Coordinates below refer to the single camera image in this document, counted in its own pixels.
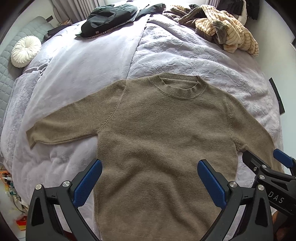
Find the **person's hand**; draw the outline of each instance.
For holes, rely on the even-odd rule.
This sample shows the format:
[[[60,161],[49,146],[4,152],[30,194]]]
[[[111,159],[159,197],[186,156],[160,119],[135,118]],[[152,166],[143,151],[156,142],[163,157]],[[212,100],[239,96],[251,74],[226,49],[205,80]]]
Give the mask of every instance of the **person's hand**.
[[[276,211],[273,214],[273,216],[272,216],[272,222],[273,223],[275,223],[278,213],[279,213],[279,211]],[[281,241],[285,237],[285,235],[289,231],[289,229],[290,229],[290,227],[284,227],[284,228],[279,229],[276,232],[276,239],[277,239],[277,241]]]

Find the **curtain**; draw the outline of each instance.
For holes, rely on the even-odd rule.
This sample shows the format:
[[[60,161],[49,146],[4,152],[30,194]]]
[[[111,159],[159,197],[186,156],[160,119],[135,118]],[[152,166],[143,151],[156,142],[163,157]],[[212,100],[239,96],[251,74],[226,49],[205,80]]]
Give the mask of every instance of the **curtain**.
[[[71,20],[77,23],[87,19],[98,6],[104,6],[104,0],[52,0],[54,14],[60,23]]]

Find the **jacket sleeve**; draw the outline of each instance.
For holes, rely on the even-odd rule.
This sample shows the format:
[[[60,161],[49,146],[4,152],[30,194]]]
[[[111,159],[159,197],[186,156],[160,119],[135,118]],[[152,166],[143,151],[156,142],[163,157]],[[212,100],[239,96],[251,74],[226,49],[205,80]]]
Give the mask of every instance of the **jacket sleeve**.
[[[30,148],[36,142],[60,144],[97,135],[115,112],[124,89],[125,80],[117,81],[38,120],[26,132]]]
[[[251,151],[273,170],[282,172],[281,164],[273,158],[273,140],[265,128],[251,116],[233,96],[227,95],[230,129],[237,151]]]

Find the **silver bolt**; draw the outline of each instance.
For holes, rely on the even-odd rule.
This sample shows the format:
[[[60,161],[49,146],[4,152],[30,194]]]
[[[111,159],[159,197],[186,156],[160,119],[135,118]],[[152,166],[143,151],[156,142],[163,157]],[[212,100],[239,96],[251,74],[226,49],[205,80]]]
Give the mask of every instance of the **silver bolt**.
[[[68,187],[70,186],[70,182],[69,181],[64,181],[63,182],[63,187]]]
[[[237,187],[237,183],[236,183],[236,182],[230,182],[229,185],[230,185],[232,188],[236,188],[236,187]]]
[[[264,190],[264,186],[263,186],[263,185],[258,185],[258,189],[259,189],[260,191],[263,191],[263,190]]]
[[[36,187],[35,187],[36,190],[39,190],[41,188],[42,188],[42,185],[41,184],[37,184]]]

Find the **ribbed collar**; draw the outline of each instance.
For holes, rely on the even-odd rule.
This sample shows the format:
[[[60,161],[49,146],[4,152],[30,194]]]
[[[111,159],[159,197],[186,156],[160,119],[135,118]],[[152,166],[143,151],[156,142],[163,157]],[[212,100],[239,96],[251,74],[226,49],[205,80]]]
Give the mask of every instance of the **ribbed collar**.
[[[161,78],[173,80],[188,80],[196,82],[195,86],[190,89],[175,88],[167,85]],[[178,99],[192,99],[201,94],[207,86],[199,76],[188,76],[182,74],[161,73],[149,77],[151,83],[161,92]]]

